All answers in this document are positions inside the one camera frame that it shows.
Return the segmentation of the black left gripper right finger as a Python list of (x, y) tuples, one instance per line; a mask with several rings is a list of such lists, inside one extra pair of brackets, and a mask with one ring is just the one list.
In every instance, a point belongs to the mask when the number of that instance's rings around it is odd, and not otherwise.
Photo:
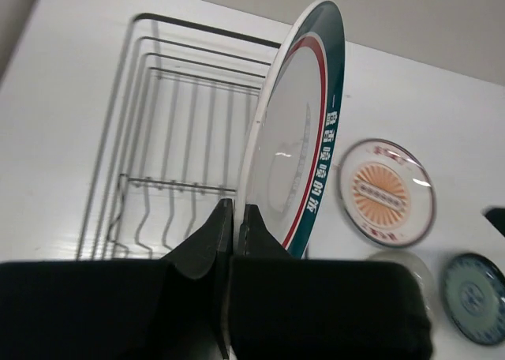
[(429, 359), (431, 322), (391, 262), (300, 260), (246, 209), (230, 262), (228, 329), (239, 359)]

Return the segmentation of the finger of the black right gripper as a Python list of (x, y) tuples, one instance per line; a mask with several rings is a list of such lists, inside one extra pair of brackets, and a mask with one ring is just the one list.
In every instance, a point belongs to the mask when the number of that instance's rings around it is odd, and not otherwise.
[(488, 208), (484, 217), (502, 236), (505, 236), (505, 207)]

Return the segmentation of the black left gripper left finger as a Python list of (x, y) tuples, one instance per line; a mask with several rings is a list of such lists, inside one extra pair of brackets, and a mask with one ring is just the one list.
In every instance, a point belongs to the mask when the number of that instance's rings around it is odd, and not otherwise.
[(223, 199), (156, 260), (2, 263), (2, 358), (229, 358), (221, 316), (232, 223)]

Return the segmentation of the blue floral teal plate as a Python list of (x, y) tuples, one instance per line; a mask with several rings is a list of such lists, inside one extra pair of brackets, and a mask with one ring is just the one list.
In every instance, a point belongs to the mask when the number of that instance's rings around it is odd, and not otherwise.
[(504, 274), (487, 257), (460, 253), (443, 269), (440, 293), (453, 325), (471, 342), (504, 343)]

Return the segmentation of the clear glass square plate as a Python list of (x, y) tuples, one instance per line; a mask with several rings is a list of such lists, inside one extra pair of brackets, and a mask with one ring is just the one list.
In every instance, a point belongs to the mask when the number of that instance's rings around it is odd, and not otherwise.
[(432, 324), (437, 325), (436, 284), (432, 273), (421, 258), (409, 251), (389, 249), (376, 252), (370, 255), (367, 260), (392, 262), (407, 268), (421, 289), (428, 318)]

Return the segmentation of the orange sunburst white plate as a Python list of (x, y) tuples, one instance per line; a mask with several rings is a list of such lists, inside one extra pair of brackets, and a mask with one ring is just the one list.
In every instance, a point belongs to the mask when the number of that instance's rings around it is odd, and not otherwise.
[(336, 191), (350, 225), (378, 246), (415, 246), (435, 222), (432, 180), (419, 160), (393, 141), (352, 144), (337, 166)]

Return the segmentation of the green red rimmed white plate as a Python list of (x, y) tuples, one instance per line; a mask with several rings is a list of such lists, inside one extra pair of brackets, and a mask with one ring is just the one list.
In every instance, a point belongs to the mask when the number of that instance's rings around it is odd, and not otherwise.
[(258, 207), (273, 238), (300, 258), (309, 243), (335, 149), (346, 60), (342, 15), (311, 3), (267, 72), (249, 125), (234, 202), (234, 228)]

